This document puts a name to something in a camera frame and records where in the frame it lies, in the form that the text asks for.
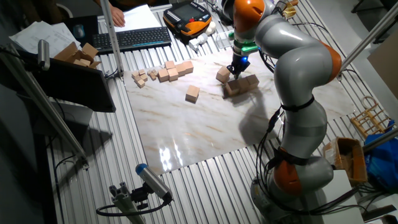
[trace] white marble table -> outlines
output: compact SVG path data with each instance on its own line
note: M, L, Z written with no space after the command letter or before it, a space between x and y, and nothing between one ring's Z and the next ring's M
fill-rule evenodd
M222 85L215 77L231 59L232 51L194 58L193 73L174 82L149 78L142 89L131 77L124 78L146 159L156 174L260 142L268 119L280 106L273 74L259 54L251 55L251 65L242 76L256 74L259 88L224 99ZM185 101L189 85L200 88L196 104ZM313 94L325 107L328 120L354 112L351 99L337 80L316 88Z

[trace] robotic arm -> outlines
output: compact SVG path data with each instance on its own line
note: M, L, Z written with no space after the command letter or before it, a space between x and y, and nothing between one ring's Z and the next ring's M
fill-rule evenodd
M289 202L326 186L333 169L312 153L326 134L326 113L312 95L315 87L332 81L340 71L340 55L331 47L290 25L281 15L285 1L234 0L233 61L228 69L235 79L250 65L257 50L277 58L274 80L285 110L285 134L274 158L273 175L266 180L269 192ZM252 184L252 198L264 211L259 181Z

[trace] wooden block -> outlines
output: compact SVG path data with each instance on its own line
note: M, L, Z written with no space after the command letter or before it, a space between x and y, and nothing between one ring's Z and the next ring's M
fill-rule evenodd
M239 93L239 81L238 80L229 81L228 83L226 83L225 88L229 96L236 95Z
M139 72L138 71L133 71L132 73L131 73L131 76L134 78L134 77L136 77L136 76L138 76L139 75Z
M81 61L79 61L79 60L76 60L76 59L75 59L75 61L74 61L74 64L75 64L75 65L81 65L81 66L87 67L87 65L86 65L85 63L83 63L83 62L81 62Z
M160 69L159 70L159 81L164 82L169 80L169 73L167 72L166 68Z
M169 73L169 81L170 82L178 80L178 71L176 68L167 69L167 72Z
M166 66L166 69L175 68L175 65L174 65L173 61L165 62L165 66Z
M245 93L249 91L250 84L246 78L238 79L239 93Z
M136 77L133 78L134 81L138 82L139 80L142 80L141 76L137 75Z
M185 66L185 74L193 72L193 64L190 60L183 63Z
M137 84L137 86L139 87L139 88L142 88L142 87L144 87L145 86L145 82L141 79L141 80L138 80L138 81L136 81L136 84Z
M151 78L153 81L156 80L156 75L154 75L153 73L151 73L149 76L150 76L150 78Z
M231 72L229 72L226 66L222 66L217 72L216 79L225 84L229 81L229 74L231 74Z
M245 79L247 79L249 82L249 90L253 90L253 89L257 88L257 86L260 83L260 81L256 75L250 75L250 76L246 77Z
M148 76L146 74L140 75L144 82L148 81Z
M198 96L199 96L199 90L200 90L200 88L190 85L188 87L187 94L185 95L185 100L192 102L192 103L196 103Z
M181 76L183 76L183 75L185 75L186 74L186 69L185 69L185 65L184 64L179 64L179 65L176 65L175 66L175 69L177 69L177 72L178 72L178 76L179 77L181 77Z
M85 60L85 59L80 59L81 62L83 62L85 65L90 66L91 61Z

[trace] white paper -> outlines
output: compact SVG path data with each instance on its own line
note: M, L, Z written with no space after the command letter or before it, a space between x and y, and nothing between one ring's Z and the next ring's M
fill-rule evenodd
M70 43L74 42L73 39L57 32L46 22L34 22L26 29L9 38L32 54L37 54L39 40L45 40L50 46L50 57L56 56L65 47L68 47Z
M139 6L125 12L124 21L126 21L124 27L114 28L116 32L161 26L148 5Z
M73 36L73 34L68 29L67 25L65 25L63 22L61 22L59 24L52 25L52 28L55 31L59 32L60 34L63 34L65 37L68 37L69 39L73 40L74 43L76 43L76 46L80 45L80 42L76 40L76 38Z

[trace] keyboard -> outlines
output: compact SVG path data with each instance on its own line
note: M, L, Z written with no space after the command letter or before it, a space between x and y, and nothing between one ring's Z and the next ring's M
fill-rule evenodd
M170 45L172 40L167 27L154 27L117 32L120 51L140 50ZM93 35L93 47L100 54L113 52L108 34Z

